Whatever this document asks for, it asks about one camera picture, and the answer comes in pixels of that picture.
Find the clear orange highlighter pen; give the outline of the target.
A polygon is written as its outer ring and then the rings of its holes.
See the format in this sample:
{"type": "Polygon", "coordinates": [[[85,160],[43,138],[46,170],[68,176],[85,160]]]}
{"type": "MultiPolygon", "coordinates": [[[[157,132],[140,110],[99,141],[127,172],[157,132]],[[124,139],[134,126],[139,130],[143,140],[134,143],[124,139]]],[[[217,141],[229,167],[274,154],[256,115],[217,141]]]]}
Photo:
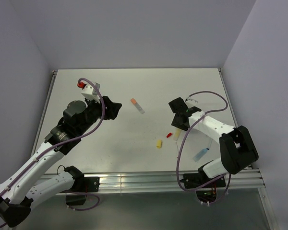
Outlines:
{"type": "Polygon", "coordinates": [[[143,108],[138,104],[138,102],[137,102],[137,104],[133,104],[134,106],[135,106],[135,108],[141,113],[141,114],[144,114],[144,110],[143,110],[143,108]]]}

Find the yellow pen cap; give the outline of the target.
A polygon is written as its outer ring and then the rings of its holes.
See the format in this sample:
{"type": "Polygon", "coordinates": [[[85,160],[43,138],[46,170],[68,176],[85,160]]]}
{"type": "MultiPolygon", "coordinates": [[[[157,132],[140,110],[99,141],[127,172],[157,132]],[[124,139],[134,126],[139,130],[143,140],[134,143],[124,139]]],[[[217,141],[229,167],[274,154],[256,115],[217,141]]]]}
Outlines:
{"type": "Polygon", "coordinates": [[[157,140],[156,142],[156,147],[159,149],[159,148],[162,148],[162,143],[163,141],[161,139],[157,140]]]}

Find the yellow highlighter pen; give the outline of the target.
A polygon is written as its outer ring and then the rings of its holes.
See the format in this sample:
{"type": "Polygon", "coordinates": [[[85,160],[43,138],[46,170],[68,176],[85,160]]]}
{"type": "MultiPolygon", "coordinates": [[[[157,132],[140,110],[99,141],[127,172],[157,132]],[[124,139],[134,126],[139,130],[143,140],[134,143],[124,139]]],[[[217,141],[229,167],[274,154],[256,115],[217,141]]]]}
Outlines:
{"type": "Polygon", "coordinates": [[[179,137],[180,137],[180,134],[181,134],[181,130],[177,128],[176,131],[173,134],[173,140],[177,141],[179,139],[179,137]]]}

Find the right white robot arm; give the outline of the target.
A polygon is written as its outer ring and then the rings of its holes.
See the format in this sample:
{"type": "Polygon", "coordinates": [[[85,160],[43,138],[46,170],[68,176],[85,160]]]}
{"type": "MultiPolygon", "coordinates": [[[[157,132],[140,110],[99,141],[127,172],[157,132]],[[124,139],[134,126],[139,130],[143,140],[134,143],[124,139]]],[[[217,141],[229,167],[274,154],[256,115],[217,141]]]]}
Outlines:
{"type": "Polygon", "coordinates": [[[203,172],[198,175],[200,185],[208,187],[215,177],[225,173],[237,174],[259,159],[246,127],[222,123],[196,106],[188,107],[180,97],[168,104],[174,113],[172,126],[184,131],[200,131],[219,145],[220,157],[202,166],[203,172]]]}

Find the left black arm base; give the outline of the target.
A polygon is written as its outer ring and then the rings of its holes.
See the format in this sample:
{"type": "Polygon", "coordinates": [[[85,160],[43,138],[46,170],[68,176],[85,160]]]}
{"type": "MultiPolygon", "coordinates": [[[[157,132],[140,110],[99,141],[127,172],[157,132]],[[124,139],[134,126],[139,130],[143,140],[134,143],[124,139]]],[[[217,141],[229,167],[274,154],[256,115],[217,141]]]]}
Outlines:
{"type": "Polygon", "coordinates": [[[81,177],[77,178],[74,181],[74,184],[69,189],[72,192],[83,192],[83,193],[89,193],[89,192],[97,192],[99,190],[99,183],[100,178],[99,177],[81,177]]]}

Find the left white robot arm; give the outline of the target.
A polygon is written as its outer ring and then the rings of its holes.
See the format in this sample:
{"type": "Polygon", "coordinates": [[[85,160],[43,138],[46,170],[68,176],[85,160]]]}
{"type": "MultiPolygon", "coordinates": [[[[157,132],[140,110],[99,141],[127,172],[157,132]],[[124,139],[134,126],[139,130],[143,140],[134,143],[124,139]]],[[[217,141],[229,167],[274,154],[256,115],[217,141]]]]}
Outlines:
{"type": "Polygon", "coordinates": [[[40,203],[59,192],[78,192],[84,187],[84,174],[74,166],[41,184],[40,177],[66,156],[96,122],[114,120],[122,107],[107,96],[95,100],[72,101],[46,136],[36,153],[8,180],[0,184],[0,217],[13,228],[22,223],[40,203]]]}

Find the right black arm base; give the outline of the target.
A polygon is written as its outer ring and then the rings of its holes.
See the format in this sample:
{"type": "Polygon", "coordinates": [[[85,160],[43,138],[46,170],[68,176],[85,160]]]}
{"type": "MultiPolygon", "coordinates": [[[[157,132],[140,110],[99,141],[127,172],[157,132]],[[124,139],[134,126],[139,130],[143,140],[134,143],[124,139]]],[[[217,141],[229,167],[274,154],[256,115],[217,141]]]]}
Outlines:
{"type": "MultiPolygon", "coordinates": [[[[183,174],[183,178],[180,180],[180,182],[184,184],[184,187],[186,189],[192,189],[199,187],[200,185],[203,185],[211,180],[212,178],[208,178],[205,175],[205,173],[197,172],[197,173],[183,174]]],[[[225,178],[222,177],[204,186],[204,188],[213,188],[213,187],[214,188],[226,187],[225,178]]]]}

